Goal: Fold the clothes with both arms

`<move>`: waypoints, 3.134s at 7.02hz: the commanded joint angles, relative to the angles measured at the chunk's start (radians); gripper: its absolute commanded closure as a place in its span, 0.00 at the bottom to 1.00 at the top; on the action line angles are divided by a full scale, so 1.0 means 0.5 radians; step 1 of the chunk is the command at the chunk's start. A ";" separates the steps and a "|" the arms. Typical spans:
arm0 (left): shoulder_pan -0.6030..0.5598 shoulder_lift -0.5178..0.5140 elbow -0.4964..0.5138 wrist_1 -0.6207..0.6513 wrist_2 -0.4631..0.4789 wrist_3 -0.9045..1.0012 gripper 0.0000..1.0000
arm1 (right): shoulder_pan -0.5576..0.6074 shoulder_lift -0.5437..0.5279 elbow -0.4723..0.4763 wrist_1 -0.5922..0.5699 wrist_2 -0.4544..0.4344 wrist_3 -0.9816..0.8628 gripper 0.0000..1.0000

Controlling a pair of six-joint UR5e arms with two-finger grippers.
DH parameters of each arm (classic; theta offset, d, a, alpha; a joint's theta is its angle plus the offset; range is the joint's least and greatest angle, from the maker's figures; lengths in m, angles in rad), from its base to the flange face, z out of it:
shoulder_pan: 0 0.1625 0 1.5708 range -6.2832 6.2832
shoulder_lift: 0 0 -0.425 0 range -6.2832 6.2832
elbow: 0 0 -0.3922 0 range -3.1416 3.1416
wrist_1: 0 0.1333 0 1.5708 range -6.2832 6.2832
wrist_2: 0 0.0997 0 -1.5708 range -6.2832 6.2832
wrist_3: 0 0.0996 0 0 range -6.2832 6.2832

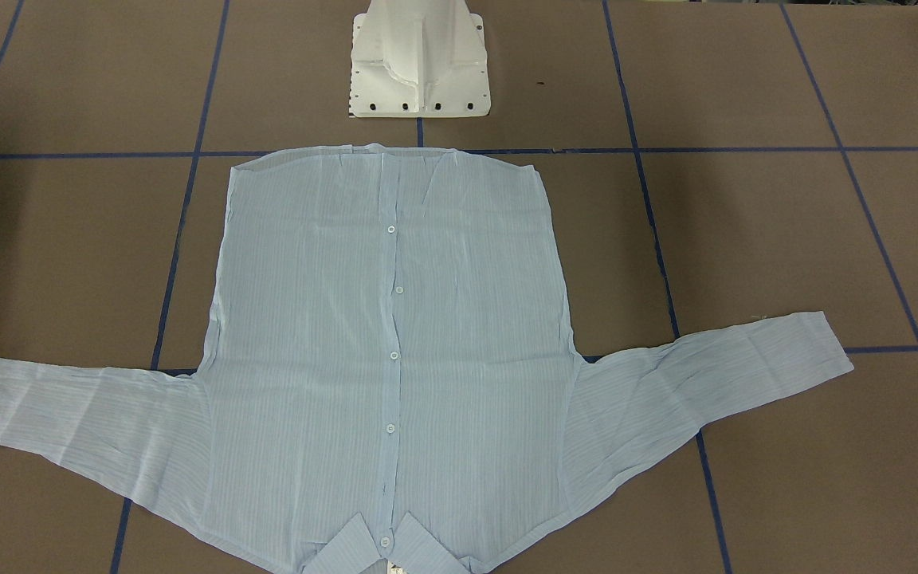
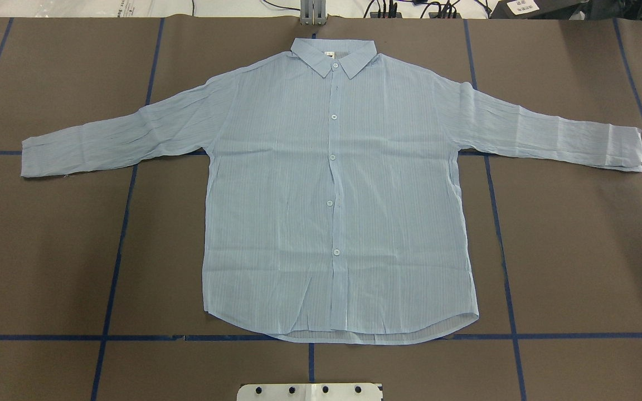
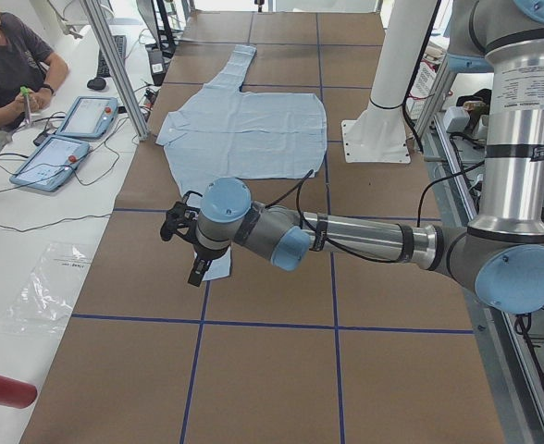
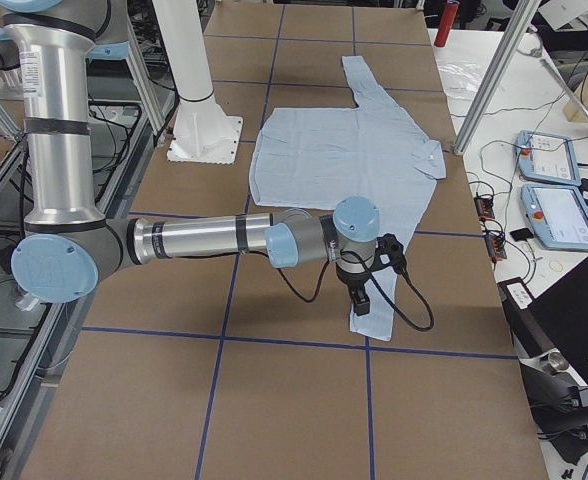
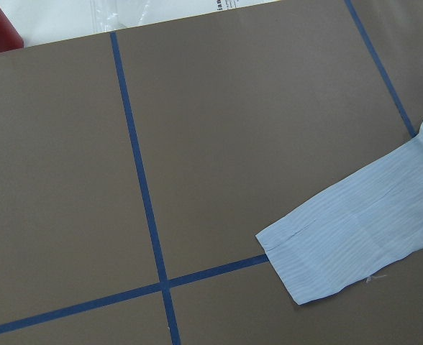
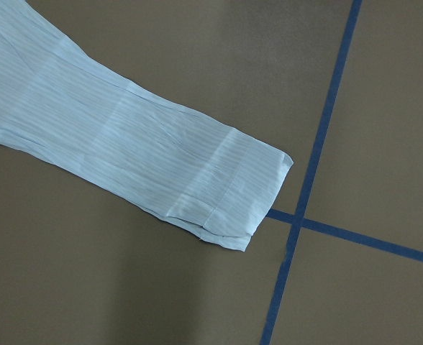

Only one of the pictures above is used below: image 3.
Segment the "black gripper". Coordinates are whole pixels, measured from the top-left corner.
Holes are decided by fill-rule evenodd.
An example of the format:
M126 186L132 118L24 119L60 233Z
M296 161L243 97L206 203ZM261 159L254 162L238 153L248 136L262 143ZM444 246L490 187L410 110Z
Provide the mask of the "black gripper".
M227 252L228 248L228 246L225 246L221 249L210 249L201 244L195 244L193 249L196 257L188 277L188 283L191 285L201 285L205 274L210 269L212 261L221 258Z

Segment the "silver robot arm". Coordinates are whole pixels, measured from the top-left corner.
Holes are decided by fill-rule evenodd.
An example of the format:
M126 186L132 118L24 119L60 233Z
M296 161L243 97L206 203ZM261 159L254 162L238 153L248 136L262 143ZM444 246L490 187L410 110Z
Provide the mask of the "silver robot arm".
M190 283L237 244L287 271L318 251L414 263L500 311L543 307L544 1L455 2L449 54L484 57L494 72L479 210L465 228L305 213L258 203L242 181L217 179L190 211Z

